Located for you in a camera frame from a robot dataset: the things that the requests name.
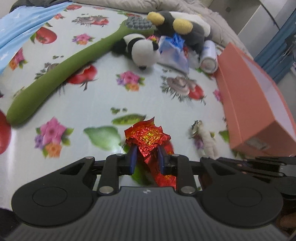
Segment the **red foil tea packets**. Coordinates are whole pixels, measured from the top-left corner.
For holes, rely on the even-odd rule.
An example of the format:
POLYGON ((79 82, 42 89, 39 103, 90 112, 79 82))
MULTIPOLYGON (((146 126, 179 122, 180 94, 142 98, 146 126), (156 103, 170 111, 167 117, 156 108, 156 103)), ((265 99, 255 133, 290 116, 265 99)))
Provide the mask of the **red foil tea packets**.
POLYGON ((162 146, 166 153, 174 153, 171 136, 164 133, 161 126, 154 124, 154 118, 140 121, 125 130, 125 143, 129 146, 135 144, 139 150, 140 164, 151 174, 152 180, 160 187, 171 186, 176 188, 176 177, 163 175, 159 169, 158 147, 162 146))

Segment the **orange cardboard box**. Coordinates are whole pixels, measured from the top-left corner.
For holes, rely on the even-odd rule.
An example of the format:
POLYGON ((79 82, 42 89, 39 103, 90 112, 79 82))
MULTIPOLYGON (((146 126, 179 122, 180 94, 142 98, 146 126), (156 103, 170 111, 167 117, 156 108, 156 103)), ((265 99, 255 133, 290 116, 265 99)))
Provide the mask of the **orange cardboard box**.
POLYGON ((295 121, 271 77, 232 43, 218 65, 231 149, 248 156, 294 156, 295 121))

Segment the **fruit print table cloth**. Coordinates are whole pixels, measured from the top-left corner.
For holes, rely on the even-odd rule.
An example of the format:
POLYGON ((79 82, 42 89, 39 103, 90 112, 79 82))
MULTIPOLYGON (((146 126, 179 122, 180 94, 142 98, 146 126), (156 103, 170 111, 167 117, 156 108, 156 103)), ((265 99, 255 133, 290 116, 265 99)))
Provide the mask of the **fruit print table cloth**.
POLYGON ((192 161, 204 155, 190 136, 194 121, 201 120, 218 157, 235 157, 214 77, 196 69, 184 75, 159 64, 139 70, 131 59, 112 52, 58 86, 25 123, 6 123, 6 113, 21 92, 117 31, 127 17, 119 10, 70 4, 33 33, 1 71, 1 208, 11 209, 21 186, 83 157, 100 161, 125 153, 125 130, 151 118, 171 136, 176 154, 192 161))

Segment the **blue curtain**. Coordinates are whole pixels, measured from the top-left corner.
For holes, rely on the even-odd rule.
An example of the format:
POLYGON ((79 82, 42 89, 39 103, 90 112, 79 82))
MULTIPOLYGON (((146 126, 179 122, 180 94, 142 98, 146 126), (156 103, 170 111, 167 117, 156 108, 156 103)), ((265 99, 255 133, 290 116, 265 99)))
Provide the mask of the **blue curtain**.
POLYGON ((254 60, 275 83, 290 71, 295 63, 295 12, 254 60))

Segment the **green massage brush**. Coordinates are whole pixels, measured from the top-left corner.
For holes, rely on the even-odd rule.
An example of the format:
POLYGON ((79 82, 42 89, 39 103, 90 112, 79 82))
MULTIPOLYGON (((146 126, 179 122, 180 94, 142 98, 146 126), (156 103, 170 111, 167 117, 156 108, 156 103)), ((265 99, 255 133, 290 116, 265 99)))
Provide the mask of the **green massage brush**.
POLYGON ((153 34, 152 22, 142 17, 129 17, 120 24, 117 31, 75 53, 58 64, 53 70, 35 80, 13 100, 6 113, 8 123, 12 126, 25 123, 34 115, 48 96, 72 74, 87 63, 95 61, 109 52, 114 44, 124 36, 134 33, 146 37, 153 34))

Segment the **white spray can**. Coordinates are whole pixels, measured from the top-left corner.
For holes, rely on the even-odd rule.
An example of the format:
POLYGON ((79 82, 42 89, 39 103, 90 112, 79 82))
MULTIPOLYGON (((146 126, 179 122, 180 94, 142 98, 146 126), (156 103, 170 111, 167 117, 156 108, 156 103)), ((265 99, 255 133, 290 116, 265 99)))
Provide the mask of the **white spray can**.
POLYGON ((218 69, 218 60, 215 43, 206 40, 200 55, 200 68, 208 74, 213 74, 218 69))

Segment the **blue plastic snack bag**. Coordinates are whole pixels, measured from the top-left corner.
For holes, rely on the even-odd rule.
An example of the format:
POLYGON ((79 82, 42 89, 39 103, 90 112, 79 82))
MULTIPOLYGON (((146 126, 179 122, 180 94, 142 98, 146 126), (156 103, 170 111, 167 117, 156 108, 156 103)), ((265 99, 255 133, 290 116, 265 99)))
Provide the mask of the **blue plastic snack bag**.
POLYGON ((184 43, 178 34, 174 34, 173 37, 161 36, 158 42, 160 52, 158 63, 189 74, 189 63, 183 50, 184 43))

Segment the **grey penguin plush toy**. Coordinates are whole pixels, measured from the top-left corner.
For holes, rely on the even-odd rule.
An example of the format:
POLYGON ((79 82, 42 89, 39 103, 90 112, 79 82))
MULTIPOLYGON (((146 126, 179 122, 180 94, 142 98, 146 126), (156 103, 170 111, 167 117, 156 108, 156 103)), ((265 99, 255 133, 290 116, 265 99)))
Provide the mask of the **grey penguin plush toy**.
POLYGON ((204 42, 212 39, 211 27, 200 15, 178 11, 151 11, 147 19, 161 35, 180 35, 185 44, 197 54, 201 53, 204 42))

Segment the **beige quilt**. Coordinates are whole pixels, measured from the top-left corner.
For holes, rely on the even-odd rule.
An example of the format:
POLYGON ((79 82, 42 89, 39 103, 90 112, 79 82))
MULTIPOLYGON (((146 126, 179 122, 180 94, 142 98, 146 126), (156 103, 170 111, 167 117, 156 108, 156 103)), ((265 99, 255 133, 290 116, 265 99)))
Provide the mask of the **beige quilt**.
POLYGON ((159 1, 98 1, 98 0, 77 0, 76 3, 88 4, 93 6, 104 6, 113 9, 121 9, 135 13, 147 14, 151 11, 178 11, 188 14, 200 14, 205 22, 211 26, 213 41, 223 47, 228 43, 236 45, 246 55, 252 57, 243 42, 236 35, 234 30, 228 25, 222 16, 205 7, 200 1, 175 1, 175 0, 159 0, 159 1))

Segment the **white wardrobe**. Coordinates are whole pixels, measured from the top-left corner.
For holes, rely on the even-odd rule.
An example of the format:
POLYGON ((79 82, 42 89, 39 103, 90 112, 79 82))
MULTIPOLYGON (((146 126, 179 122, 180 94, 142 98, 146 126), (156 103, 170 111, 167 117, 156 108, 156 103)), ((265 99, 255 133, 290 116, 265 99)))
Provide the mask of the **white wardrobe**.
POLYGON ((227 21, 255 58, 293 13, 295 1, 215 0, 209 9, 227 21))

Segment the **light blue bed sheet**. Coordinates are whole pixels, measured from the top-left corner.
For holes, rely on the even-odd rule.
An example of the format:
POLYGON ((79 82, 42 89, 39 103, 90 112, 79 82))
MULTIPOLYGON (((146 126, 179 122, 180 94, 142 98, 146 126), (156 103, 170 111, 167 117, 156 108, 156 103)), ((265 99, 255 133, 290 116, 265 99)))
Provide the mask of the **light blue bed sheet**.
POLYGON ((1 18, 1 71, 33 33, 70 4, 66 1, 47 8, 20 6, 1 18))

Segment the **dark grey blanket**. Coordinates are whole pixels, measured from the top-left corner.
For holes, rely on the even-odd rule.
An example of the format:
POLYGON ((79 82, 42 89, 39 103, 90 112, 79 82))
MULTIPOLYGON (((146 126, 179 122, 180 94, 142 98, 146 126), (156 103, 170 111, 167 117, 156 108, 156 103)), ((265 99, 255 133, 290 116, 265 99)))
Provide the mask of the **dark grey blanket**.
POLYGON ((37 6, 48 8, 57 4, 66 2, 67 0, 17 0, 10 9, 10 13, 20 6, 37 6))

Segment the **panda plush keychain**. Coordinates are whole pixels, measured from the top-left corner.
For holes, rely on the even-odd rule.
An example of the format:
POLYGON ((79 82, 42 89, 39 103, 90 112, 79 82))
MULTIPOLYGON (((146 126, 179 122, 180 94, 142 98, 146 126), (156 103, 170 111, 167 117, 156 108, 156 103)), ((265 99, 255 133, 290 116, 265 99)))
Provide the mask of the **panda plush keychain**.
POLYGON ((158 43, 141 34, 129 34, 117 41, 112 52, 129 57, 140 69, 145 70, 159 61, 158 43))

